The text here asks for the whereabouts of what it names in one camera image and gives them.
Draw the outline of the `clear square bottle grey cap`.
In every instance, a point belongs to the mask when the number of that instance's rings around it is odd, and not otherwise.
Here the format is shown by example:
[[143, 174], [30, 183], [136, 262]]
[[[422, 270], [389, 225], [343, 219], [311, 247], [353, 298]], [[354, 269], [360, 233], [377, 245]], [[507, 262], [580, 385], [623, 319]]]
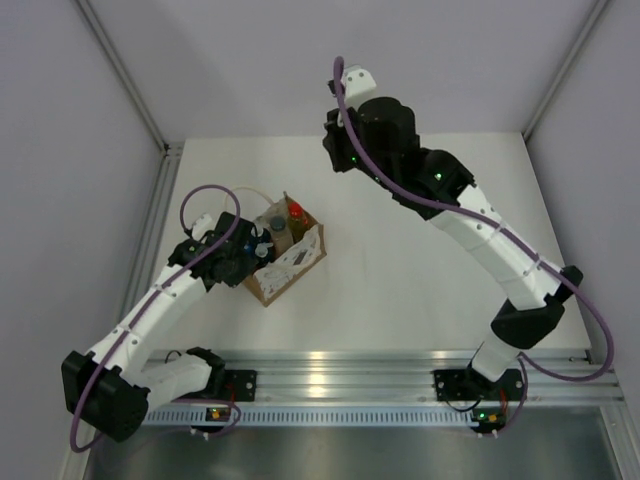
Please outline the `clear square bottle grey cap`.
[[256, 218], [256, 222], [266, 228], [271, 235], [276, 256], [280, 256], [292, 247], [294, 241], [287, 219], [280, 212], [266, 212]]

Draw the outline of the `yellow bottle red cap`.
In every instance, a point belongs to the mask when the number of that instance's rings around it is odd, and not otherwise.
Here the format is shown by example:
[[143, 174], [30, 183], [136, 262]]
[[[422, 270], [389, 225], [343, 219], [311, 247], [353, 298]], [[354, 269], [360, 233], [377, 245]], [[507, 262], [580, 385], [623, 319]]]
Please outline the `yellow bottle red cap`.
[[295, 201], [288, 204], [288, 225], [295, 243], [302, 240], [309, 228], [304, 209]]

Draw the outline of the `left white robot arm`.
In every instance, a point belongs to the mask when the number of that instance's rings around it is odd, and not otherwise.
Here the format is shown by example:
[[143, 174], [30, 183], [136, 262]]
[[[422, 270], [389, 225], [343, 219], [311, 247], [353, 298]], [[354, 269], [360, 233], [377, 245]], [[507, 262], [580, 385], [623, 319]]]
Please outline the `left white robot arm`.
[[61, 365], [72, 425], [86, 422], [116, 442], [129, 439], [146, 415], [174, 400], [230, 401], [231, 376], [211, 350], [192, 347], [178, 359], [148, 366], [165, 335], [216, 285], [234, 288], [256, 268], [248, 251], [253, 222], [224, 212], [200, 237], [179, 243], [139, 303], [86, 353]]

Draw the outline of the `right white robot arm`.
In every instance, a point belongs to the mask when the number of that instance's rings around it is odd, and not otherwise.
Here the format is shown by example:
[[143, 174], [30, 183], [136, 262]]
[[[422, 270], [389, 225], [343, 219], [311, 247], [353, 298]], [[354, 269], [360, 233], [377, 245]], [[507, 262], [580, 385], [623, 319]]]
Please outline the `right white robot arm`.
[[344, 124], [339, 109], [326, 115], [322, 144], [333, 170], [369, 176], [455, 240], [504, 291], [491, 332], [465, 373], [472, 394], [490, 396], [516, 357], [557, 327], [582, 272], [575, 266], [544, 270], [542, 257], [508, 234], [473, 174], [451, 153], [421, 145], [409, 107], [379, 97], [349, 109], [348, 118]]

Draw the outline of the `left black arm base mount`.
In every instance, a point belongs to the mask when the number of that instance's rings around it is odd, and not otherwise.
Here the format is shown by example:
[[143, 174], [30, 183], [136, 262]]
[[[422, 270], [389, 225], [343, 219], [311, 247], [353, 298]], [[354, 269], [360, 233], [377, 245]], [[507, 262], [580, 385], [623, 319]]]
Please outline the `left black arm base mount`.
[[255, 370], [226, 370], [219, 398], [234, 403], [254, 402], [257, 377]]

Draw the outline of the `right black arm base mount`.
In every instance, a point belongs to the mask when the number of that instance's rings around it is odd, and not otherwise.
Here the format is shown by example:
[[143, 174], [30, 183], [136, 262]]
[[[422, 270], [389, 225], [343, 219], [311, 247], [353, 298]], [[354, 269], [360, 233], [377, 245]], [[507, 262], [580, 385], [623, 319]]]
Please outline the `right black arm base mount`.
[[440, 402], [520, 401], [524, 393], [524, 379], [517, 369], [507, 369], [497, 381], [487, 380], [470, 367], [437, 369], [432, 375]]

